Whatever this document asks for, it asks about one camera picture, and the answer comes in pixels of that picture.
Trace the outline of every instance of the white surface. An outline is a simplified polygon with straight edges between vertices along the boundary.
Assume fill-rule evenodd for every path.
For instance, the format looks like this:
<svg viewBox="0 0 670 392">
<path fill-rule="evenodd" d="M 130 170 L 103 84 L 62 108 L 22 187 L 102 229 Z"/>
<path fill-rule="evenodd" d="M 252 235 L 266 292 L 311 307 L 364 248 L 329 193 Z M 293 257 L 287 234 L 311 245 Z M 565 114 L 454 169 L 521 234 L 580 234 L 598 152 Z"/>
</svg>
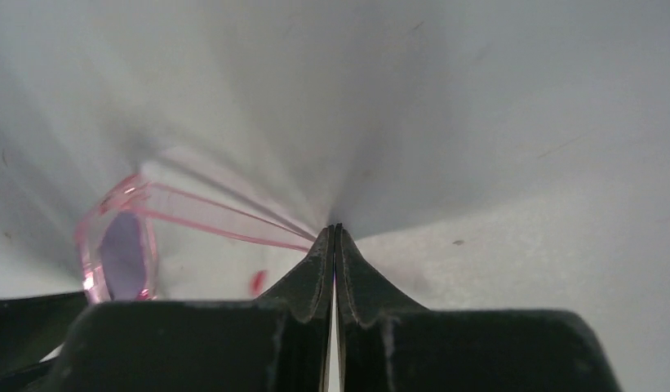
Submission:
<svg viewBox="0 0 670 392">
<path fill-rule="evenodd" d="M 75 288 L 77 218 L 169 135 L 670 391 L 670 0 L 0 1 L 0 296 Z"/>
</svg>

